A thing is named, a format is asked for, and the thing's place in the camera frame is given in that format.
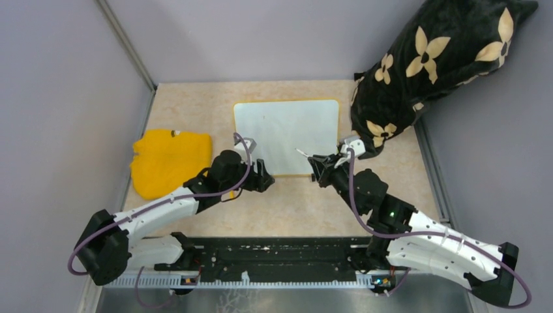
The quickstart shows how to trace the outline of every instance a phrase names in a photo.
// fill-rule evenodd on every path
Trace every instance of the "black fabric with flower pattern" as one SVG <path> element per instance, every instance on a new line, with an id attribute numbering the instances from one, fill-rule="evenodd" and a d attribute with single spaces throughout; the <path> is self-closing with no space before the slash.
<path id="1" fill-rule="evenodd" d="M 355 74 L 350 118 L 362 158 L 412 126 L 431 105 L 503 66 L 511 39 L 536 10 L 527 0 L 426 0 L 370 70 Z"/>

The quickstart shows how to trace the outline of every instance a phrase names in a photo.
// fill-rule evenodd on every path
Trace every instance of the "yellow cloth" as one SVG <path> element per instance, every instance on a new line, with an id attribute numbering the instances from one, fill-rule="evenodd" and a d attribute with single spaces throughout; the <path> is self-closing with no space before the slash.
<path id="1" fill-rule="evenodd" d="M 146 200 L 166 196 L 211 165 L 208 134 L 152 129 L 132 147 L 132 185 Z"/>

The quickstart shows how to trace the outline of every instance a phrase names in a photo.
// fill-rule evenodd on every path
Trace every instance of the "gray wall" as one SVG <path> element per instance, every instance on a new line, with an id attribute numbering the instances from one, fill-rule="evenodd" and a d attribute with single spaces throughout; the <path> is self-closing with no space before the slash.
<path id="1" fill-rule="evenodd" d="M 157 82 L 350 79 L 423 0 L 109 0 Z"/>
<path id="2" fill-rule="evenodd" d="M 553 305 L 553 1 L 515 35 L 505 66 L 443 99 L 425 117 L 457 226 L 520 247 L 534 303 Z M 523 300 L 516 289 L 513 302 Z"/>
<path id="3" fill-rule="evenodd" d="M 92 0 L 0 7 L 1 311 L 74 312 L 67 258 L 116 209 L 149 91 Z"/>

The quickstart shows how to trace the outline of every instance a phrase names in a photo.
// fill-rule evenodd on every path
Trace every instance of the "white board with yellow border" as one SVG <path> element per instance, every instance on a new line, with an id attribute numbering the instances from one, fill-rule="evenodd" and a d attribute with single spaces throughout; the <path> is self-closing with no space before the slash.
<path id="1" fill-rule="evenodd" d="M 308 155 L 336 153 L 336 100 L 239 102 L 233 110 L 236 131 L 256 141 L 252 157 L 263 159 L 271 175 L 311 175 L 311 166 L 296 148 Z"/>

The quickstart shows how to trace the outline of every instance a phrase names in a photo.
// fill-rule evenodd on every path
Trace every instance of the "purple cable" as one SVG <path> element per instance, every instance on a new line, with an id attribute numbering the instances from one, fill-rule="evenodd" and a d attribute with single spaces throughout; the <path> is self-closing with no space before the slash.
<path id="1" fill-rule="evenodd" d="M 138 281 L 140 280 L 140 275 L 142 275 L 143 270 L 144 270 L 144 266 L 140 267 L 140 270 L 138 271 L 138 276 L 136 277 L 136 281 L 134 282 L 134 295 L 136 297 L 136 301 L 138 302 L 138 304 L 144 308 L 164 308 L 170 305 L 173 302 L 173 298 L 175 297 L 174 293 L 171 293 L 171 295 L 169 296 L 169 299 L 167 299 L 167 301 L 165 301 L 160 305 L 149 305 L 147 303 L 144 303 L 142 299 L 140 299 L 140 294 L 138 293 Z"/>
<path id="2" fill-rule="evenodd" d="M 399 233 L 399 234 L 387 234 L 387 233 L 378 233 L 368 227 L 363 220 L 361 220 L 361 216 L 359 216 L 359 212 L 357 212 L 357 207 L 355 205 L 355 191 L 354 191 L 354 184 L 353 184 L 353 163 L 355 162 L 355 151 L 352 148 L 349 148 L 348 151 L 351 154 L 350 157 L 350 177 L 349 177 L 349 185 L 350 185 L 350 203 L 351 203 L 351 210 L 353 211 L 353 214 L 355 215 L 355 218 L 366 231 L 368 231 L 371 235 L 384 238 L 384 239 L 398 239 L 402 237 L 411 237 L 411 236 L 440 236 L 440 237 L 447 237 L 448 239 L 453 239 L 459 243 L 464 243 L 468 247 L 472 248 L 473 250 L 476 250 L 476 252 L 482 254 L 483 256 L 487 257 L 488 259 L 496 262 L 499 266 L 503 267 L 507 272 L 509 272 L 513 277 L 518 281 L 518 283 L 522 286 L 522 289 L 524 289 L 524 292 L 526 292 L 526 300 L 523 303 L 520 303 L 518 305 L 509 305 L 509 306 L 502 306 L 502 308 L 524 308 L 525 306 L 528 306 L 532 302 L 532 294 L 530 292 L 530 288 L 528 285 L 524 282 L 522 277 L 517 274 L 514 270 L 512 270 L 507 264 L 503 263 L 501 260 L 498 260 L 493 255 L 488 253 L 487 251 L 483 250 L 477 245 L 474 245 L 473 243 L 463 241 L 462 238 L 454 236 L 454 235 L 447 235 L 446 233 L 440 233 L 437 231 L 414 231 L 411 233 Z"/>
<path id="3" fill-rule="evenodd" d="M 243 145 L 244 145 L 244 148 L 246 150 L 246 157 L 247 157 L 247 163 L 246 163 L 246 173 L 244 174 L 244 176 L 240 179 L 240 181 L 238 183 L 236 183 L 236 185 L 232 186 L 231 188 L 225 190 L 225 191 L 222 191 L 222 192 L 215 192 L 215 193 L 211 193 L 211 194 L 185 194 L 184 196 L 178 196 L 178 197 L 175 197 L 174 200 L 182 200 L 182 199 L 187 199 L 187 198 L 210 198 L 210 197 L 218 197 L 218 196 L 222 196 L 224 194 L 227 194 L 235 189 L 238 189 L 243 183 L 244 181 L 246 180 L 246 178 L 248 177 L 248 175 L 250 174 L 250 168 L 252 167 L 251 165 L 251 155 L 250 155 L 250 151 L 248 150 L 248 146 L 246 145 L 246 141 L 244 140 L 244 138 L 242 138 L 242 136 L 240 136 L 240 134 L 238 134 L 237 132 L 234 133 L 234 138 L 238 139 Z M 75 257 L 77 256 L 77 253 L 79 253 L 79 251 L 85 246 L 85 245 L 88 245 L 88 243 L 90 243 L 94 238 L 98 237 L 99 235 L 105 233 L 106 231 L 114 228 L 114 227 L 117 227 L 125 222 L 128 222 L 130 220 L 132 220 L 132 218 L 136 218 L 137 216 L 140 216 L 150 210 L 153 210 L 157 207 L 159 207 L 160 205 L 164 205 L 166 203 L 169 203 L 171 202 L 171 200 L 167 199 L 167 200 L 163 200 L 163 201 L 160 201 L 160 202 L 157 202 L 157 203 L 154 203 L 150 206 L 147 206 L 145 208 L 143 208 L 142 210 L 138 211 L 138 212 L 135 212 L 134 214 L 132 214 L 130 217 L 125 217 L 124 219 L 120 220 L 120 221 L 117 221 L 113 224 L 110 224 L 104 228 L 101 228 L 99 230 L 97 230 L 95 233 L 93 233 L 92 235 L 90 235 L 89 237 L 87 237 L 85 240 L 83 240 L 76 248 L 75 250 L 73 250 L 73 252 L 71 252 L 71 255 L 69 256 L 69 260 L 67 261 L 67 269 L 69 270 L 69 272 L 73 275 L 76 275 L 76 276 L 83 276 L 83 275 L 86 275 L 88 274 L 87 272 L 79 272 L 79 271 L 76 271 L 74 268 L 73 268 L 73 260 L 75 260 Z"/>

